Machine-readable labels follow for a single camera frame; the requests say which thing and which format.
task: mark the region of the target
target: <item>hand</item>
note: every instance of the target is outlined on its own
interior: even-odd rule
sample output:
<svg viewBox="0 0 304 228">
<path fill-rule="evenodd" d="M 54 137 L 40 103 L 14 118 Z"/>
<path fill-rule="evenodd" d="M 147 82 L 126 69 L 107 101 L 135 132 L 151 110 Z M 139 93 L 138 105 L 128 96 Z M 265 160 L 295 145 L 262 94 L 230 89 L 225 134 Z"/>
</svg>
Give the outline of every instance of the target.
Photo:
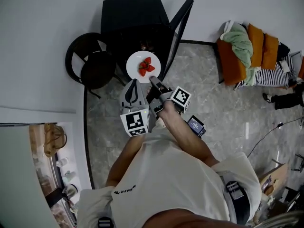
<svg viewBox="0 0 304 228">
<path fill-rule="evenodd" d="M 175 114 L 178 113 L 175 109 L 174 103 L 171 100 L 165 101 L 163 104 L 163 110 L 157 113 L 157 115 L 163 120 Z"/>
</svg>

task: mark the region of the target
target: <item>sleeve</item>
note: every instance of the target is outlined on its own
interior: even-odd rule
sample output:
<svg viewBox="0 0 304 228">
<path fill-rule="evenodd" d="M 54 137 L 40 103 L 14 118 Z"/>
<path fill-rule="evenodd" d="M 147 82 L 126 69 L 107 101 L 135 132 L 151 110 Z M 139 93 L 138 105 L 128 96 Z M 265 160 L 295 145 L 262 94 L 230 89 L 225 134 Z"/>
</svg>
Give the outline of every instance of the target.
<svg viewBox="0 0 304 228">
<path fill-rule="evenodd" d="M 250 202 L 250 217 L 253 218 L 262 198 L 260 182 L 248 158 L 243 152 L 228 157 L 212 166 L 216 173 L 229 171 L 246 191 Z"/>
<path fill-rule="evenodd" d="M 78 228 L 96 228 L 98 220 L 105 216 L 105 208 L 112 201 L 114 187 L 82 190 L 77 213 Z"/>
</svg>

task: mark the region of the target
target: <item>brown bag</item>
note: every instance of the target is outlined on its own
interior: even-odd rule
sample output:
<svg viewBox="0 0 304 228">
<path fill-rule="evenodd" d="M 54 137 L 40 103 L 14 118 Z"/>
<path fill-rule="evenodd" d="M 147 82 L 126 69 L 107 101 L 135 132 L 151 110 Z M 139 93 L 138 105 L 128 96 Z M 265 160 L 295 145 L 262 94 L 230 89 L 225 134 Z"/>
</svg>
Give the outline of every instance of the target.
<svg viewBox="0 0 304 228">
<path fill-rule="evenodd" d="M 63 128 L 54 123 L 44 124 L 44 154 L 47 157 L 53 156 L 58 150 L 63 148 L 67 143 L 67 135 Z"/>
</svg>

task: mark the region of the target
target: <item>white plate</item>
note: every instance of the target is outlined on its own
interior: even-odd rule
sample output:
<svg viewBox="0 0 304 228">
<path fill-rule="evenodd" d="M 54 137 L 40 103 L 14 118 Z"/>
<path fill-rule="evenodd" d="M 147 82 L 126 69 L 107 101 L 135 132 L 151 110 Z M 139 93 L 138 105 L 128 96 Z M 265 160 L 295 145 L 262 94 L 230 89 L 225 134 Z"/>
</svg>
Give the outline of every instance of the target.
<svg viewBox="0 0 304 228">
<path fill-rule="evenodd" d="M 147 57 L 151 57 L 151 65 L 155 67 L 152 72 L 146 72 L 145 76 L 141 76 L 138 72 L 139 64 L 143 62 Z M 158 77 L 161 73 L 161 62 L 153 53 L 148 51 L 138 51 L 133 53 L 127 61 L 127 73 L 131 79 L 138 79 L 142 84 L 149 83 L 151 76 Z"/>
</svg>

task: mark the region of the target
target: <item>strawberry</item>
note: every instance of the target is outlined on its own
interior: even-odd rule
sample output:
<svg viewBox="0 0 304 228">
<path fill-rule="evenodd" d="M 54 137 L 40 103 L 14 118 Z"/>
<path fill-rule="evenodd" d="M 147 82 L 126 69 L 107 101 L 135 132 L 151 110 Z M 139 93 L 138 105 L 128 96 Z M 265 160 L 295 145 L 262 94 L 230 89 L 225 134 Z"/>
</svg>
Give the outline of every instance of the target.
<svg viewBox="0 0 304 228">
<path fill-rule="evenodd" d="M 152 65 L 149 65 L 147 71 L 148 72 L 152 72 L 155 69 L 155 67 L 153 67 Z"/>
<path fill-rule="evenodd" d="M 141 62 L 141 63 L 139 64 L 139 69 L 142 69 L 142 68 L 147 68 L 147 64 L 144 63 L 144 62 Z"/>
<path fill-rule="evenodd" d="M 151 57 L 147 57 L 144 62 L 148 65 L 151 64 Z"/>
<path fill-rule="evenodd" d="M 143 77 L 144 77 L 144 76 L 146 75 L 147 70 L 146 70 L 146 69 L 141 68 L 141 69 L 139 69 L 139 70 L 138 70 L 138 72 L 140 73 L 140 75 L 141 75 L 141 76 L 143 76 Z"/>
</svg>

